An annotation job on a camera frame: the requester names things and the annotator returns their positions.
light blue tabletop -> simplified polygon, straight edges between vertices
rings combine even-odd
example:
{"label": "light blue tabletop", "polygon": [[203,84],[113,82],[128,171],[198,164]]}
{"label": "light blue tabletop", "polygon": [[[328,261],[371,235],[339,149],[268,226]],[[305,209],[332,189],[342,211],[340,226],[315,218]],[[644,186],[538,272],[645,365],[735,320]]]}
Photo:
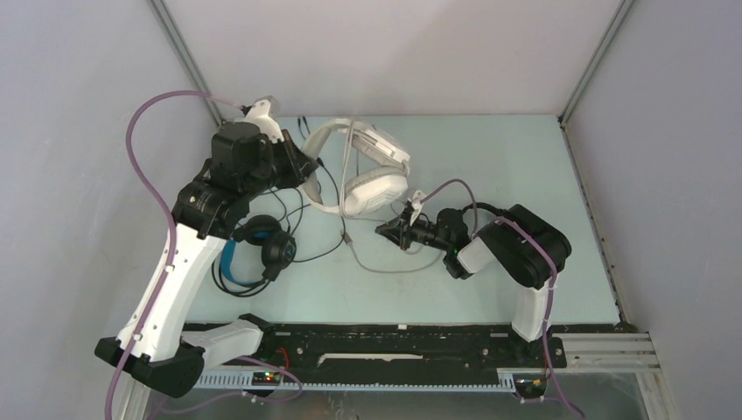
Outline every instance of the light blue tabletop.
{"label": "light blue tabletop", "polygon": [[[478,201],[497,207],[520,203],[560,229],[570,240],[572,255],[557,283],[556,323],[615,323],[619,315],[570,158],[553,115],[442,115],[371,116],[364,118],[395,137],[411,155],[410,191],[431,192],[451,178],[465,180]],[[311,128],[327,117],[308,118]],[[297,145],[302,143],[297,119],[280,118]],[[340,182],[344,137],[333,135],[321,157]],[[352,155],[348,176],[354,176]],[[364,157],[361,170],[373,167]],[[326,203],[336,203],[329,178],[318,171]],[[298,193],[281,191],[289,210],[298,207]],[[470,202],[461,185],[450,185],[426,203],[434,220],[444,207],[461,208]],[[251,215],[281,217],[276,198],[266,195],[251,203]],[[387,221],[394,214],[384,208],[369,215]],[[479,214],[481,221],[492,216]],[[298,213],[290,217],[292,225]],[[471,226],[472,218],[467,222]],[[424,249],[406,255],[374,233],[379,222],[350,220],[348,233],[360,259],[380,270],[408,270],[424,266],[438,255]],[[340,239],[340,218],[313,207],[304,211],[296,233],[297,259],[314,256]],[[238,244],[232,269],[242,280],[258,280],[263,266],[260,249]],[[508,323],[515,313],[516,283],[492,262],[467,280],[449,276],[442,262],[414,274],[379,275],[365,271],[341,245],[313,262],[285,269],[266,291],[237,298],[204,279],[188,319],[232,321],[252,312],[271,322],[474,324]]]}

headphones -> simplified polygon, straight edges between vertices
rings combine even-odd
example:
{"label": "headphones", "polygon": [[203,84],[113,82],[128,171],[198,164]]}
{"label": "headphones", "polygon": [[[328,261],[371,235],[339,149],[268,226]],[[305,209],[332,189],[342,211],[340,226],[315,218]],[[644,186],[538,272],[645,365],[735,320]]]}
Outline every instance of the headphones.
{"label": "headphones", "polygon": [[[296,239],[284,231],[275,217],[267,214],[250,218],[247,223],[234,231],[232,237],[233,239],[227,241],[221,252],[220,266],[224,277],[240,286],[249,287],[251,284],[275,281],[281,270],[288,267],[297,254]],[[241,241],[262,247],[260,257],[265,270],[262,272],[260,282],[242,283],[232,276],[231,265],[235,255],[235,244]]]}
{"label": "headphones", "polygon": [[[350,145],[364,156],[379,164],[378,168],[366,171],[349,179],[342,188],[343,199],[338,206],[325,206],[319,195],[317,175],[312,173],[300,188],[310,204],[330,214],[356,216],[371,213],[398,199],[407,191],[410,175],[410,154],[397,144],[392,136],[368,122],[350,118],[336,118],[317,128],[304,142],[302,152],[317,159],[327,138],[333,131],[351,131]],[[346,143],[343,174],[347,169],[349,148]]]}

white wall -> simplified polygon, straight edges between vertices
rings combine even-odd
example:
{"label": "white wall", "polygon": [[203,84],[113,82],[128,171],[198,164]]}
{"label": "white wall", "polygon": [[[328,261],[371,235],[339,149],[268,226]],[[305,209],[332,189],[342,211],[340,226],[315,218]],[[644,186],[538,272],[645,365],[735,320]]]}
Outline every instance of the white wall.
{"label": "white wall", "polygon": [[[134,309],[165,240],[124,131],[141,102],[190,86],[144,0],[0,10],[0,413],[102,418],[113,369],[95,343]],[[198,100],[173,99],[136,130],[171,203],[212,129]]]}
{"label": "white wall", "polygon": [[215,93],[284,115],[558,114],[620,0],[171,0]]}
{"label": "white wall", "polygon": [[689,420],[739,418],[740,16],[639,2],[570,125],[629,314]]}

white headphones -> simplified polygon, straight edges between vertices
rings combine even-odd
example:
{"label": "white headphones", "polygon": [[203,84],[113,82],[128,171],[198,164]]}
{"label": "white headphones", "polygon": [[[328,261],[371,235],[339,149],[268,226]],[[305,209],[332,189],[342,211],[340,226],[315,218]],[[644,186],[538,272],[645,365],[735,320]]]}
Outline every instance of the white headphones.
{"label": "white headphones", "polygon": [[333,131],[348,132],[343,164],[343,181],[347,169],[347,159],[350,148],[347,142],[380,165],[357,177],[344,182],[341,188],[340,206],[325,206],[319,195],[319,182],[313,173],[302,184],[310,204],[319,210],[330,214],[343,214],[353,217],[359,214],[371,213],[382,206],[398,199],[407,191],[407,176],[410,174],[410,154],[394,141],[389,134],[376,129],[368,122],[352,120],[350,118],[336,118],[330,120],[306,140],[302,152],[312,159],[319,156],[327,138]]}

gray floor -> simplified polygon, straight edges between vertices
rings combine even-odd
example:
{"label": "gray floor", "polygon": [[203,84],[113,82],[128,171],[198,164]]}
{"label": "gray floor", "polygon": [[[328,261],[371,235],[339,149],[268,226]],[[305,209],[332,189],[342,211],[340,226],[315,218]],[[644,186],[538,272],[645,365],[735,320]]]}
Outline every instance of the gray floor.
{"label": "gray floor", "polygon": [[[560,375],[567,396],[590,419],[646,419],[641,394],[631,374]],[[186,408],[223,391],[196,390],[169,408]],[[554,389],[548,395],[554,395]],[[400,392],[307,392],[297,400],[277,404],[253,404],[248,398],[224,399],[193,413],[159,416],[178,420],[396,420],[396,419],[571,419],[556,402],[521,406],[509,394],[400,393]]]}

